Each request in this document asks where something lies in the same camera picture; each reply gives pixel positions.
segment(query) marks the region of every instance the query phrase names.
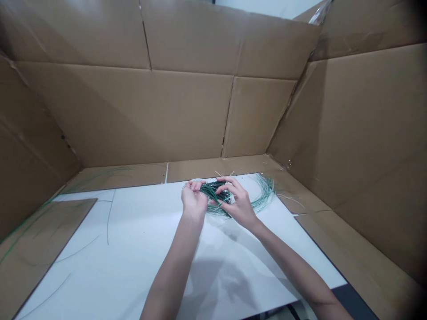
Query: coiled green wire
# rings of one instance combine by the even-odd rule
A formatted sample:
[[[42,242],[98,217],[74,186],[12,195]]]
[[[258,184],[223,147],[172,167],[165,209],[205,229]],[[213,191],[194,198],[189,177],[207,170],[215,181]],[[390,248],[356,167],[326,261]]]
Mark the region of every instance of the coiled green wire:
[[[271,203],[276,192],[274,191],[273,179],[265,178],[260,174],[257,174],[254,179],[260,187],[261,193],[254,201],[251,202],[251,205],[254,208],[255,213],[258,214]],[[231,204],[231,193],[227,190],[222,191],[219,195],[215,194],[216,190],[224,184],[226,183],[220,181],[204,184],[201,186],[200,192],[206,194],[209,199],[214,200],[218,205],[220,204],[218,200]],[[206,213],[214,216],[225,216],[231,218],[231,216],[220,206],[215,206],[213,204],[208,204]]]

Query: green wire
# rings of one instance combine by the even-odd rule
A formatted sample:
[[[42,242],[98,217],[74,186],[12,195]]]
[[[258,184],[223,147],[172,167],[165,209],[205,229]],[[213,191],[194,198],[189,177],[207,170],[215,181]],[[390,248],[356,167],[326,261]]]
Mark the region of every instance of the green wire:
[[[61,194],[68,194],[68,193],[74,193],[74,192],[79,192],[81,190],[81,188],[84,188],[86,185],[88,185],[89,183],[91,183],[92,181],[94,181],[97,178],[102,178],[102,177],[106,177],[107,179],[112,177],[112,176],[122,176],[121,174],[117,174],[120,173],[120,171],[127,171],[127,170],[133,170],[132,168],[128,167],[128,166],[121,166],[121,167],[117,167],[117,168],[112,168],[110,170],[107,170],[105,172],[101,172],[95,176],[89,177],[77,184],[75,184],[74,186],[67,188],[65,186],[64,190],[62,192],[60,192],[58,195],[56,195],[55,197],[49,199],[48,201],[46,201],[44,204],[42,204],[42,206],[40,208],[38,208],[32,215],[30,215],[27,219],[25,219],[18,227],[16,227],[11,233],[9,233],[1,242],[0,244],[3,244],[3,242],[5,242],[8,238],[10,238],[13,234],[15,234],[18,230],[21,229],[21,227],[27,223],[29,220],[31,220],[32,218],[34,218],[34,216],[39,213],[40,211],[42,211],[46,206],[48,206],[49,204],[52,204],[51,207],[46,208],[46,210],[44,210],[39,216],[37,216],[34,221],[30,222],[30,224],[23,230],[23,232],[12,242],[12,244],[9,246],[8,250],[6,251],[6,253],[0,258],[0,264],[3,262],[3,260],[6,258],[6,256],[12,251],[12,249],[15,247],[15,245],[17,244],[17,242],[19,241],[19,239],[33,226],[33,224],[38,221],[42,216],[44,216],[45,214],[51,212],[58,203],[55,203],[55,199],[61,195]]]
[[[265,178],[260,174],[255,176],[255,181],[261,189],[260,195],[252,201],[250,204],[254,208],[255,214],[260,213],[267,206],[270,205],[271,201],[273,201],[276,192],[274,191],[274,180],[271,178]],[[200,188],[200,192],[206,194],[206,196],[214,200],[218,206],[213,204],[208,204],[208,208],[206,209],[206,213],[214,215],[214,216],[225,216],[227,218],[231,218],[231,216],[221,208],[219,201],[222,200],[228,204],[231,204],[231,193],[228,191],[222,191],[219,195],[215,194],[216,190],[219,186],[224,185],[225,182],[215,181],[209,184],[204,184]]]

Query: finger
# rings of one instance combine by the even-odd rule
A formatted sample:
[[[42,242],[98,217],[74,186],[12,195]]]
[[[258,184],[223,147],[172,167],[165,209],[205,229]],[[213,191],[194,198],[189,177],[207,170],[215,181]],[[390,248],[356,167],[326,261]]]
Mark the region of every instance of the finger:
[[[194,187],[194,190],[195,190],[195,191],[199,191],[199,190],[200,190],[200,187],[201,187],[201,181],[198,181],[198,182],[196,183],[196,186]]]
[[[235,198],[238,198],[239,197],[239,194],[240,194],[240,191],[235,187],[235,186],[233,186],[233,185],[231,185],[231,184],[225,184],[225,185],[222,185],[222,186],[220,186],[217,190],[216,190],[216,194],[220,194],[222,191],[224,191],[224,190],[228,190],[228,191],[230,191],[231,193],[233,193],[234,194],[234,197]]]
[[[235,186],[237,189],[239,190],[244,190],[244,188],[242,187],[242,185],[237,181],[236,178],[234,177],[230,177],[230,176],[225,176],[225,177],[218,177],[217,178],[218,181],[226,181],[226,182],[230,182],[233,186]]]
[[[224,209],[225,211],[227,211],[227,212],[229,212],[230,211],[230,208],[232,207],[232,204],[228,204],[228,203],[226,203],[226,202],[224,202],[224,201],[222,201],[222,200],[219,200],[218,199],[218,202],[219,202],[219,206],[222,208],[222,209]]]
[[[191,190],[195,190],[196,189],[196,185],[197,185],[197,181],[189,181],[188,183],[190,183],[190,188]]]

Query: cardboard wall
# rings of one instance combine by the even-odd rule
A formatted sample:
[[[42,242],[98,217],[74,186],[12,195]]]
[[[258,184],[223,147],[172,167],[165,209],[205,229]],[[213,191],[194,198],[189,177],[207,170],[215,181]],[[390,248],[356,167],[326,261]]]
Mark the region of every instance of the cardboard wall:
[[[62,134],[0,56],[0,240],[79,171],[81,165]]]
[[[295,217],[380,320],[407,319],[421,287],[335,212]]]
[[[309,63],[268,151],[387,257],[423,279],[426,44]]]
[[[425,25],[412,2],[334,0],[310,59],[318,61],[426,42]]]
[[[233,77],[19,62],[86,167],[219,157]]]
[[[1,46],[87,167],[220,157],[253,131],[226,124],[235,76],[260,83],[251,108],[266,116],[256,146],[225,148],[265,153],[320,32],[198,0],[6,0],[0,18]]]
[[[262,154],[296,81],[235,77],[222,157]]]

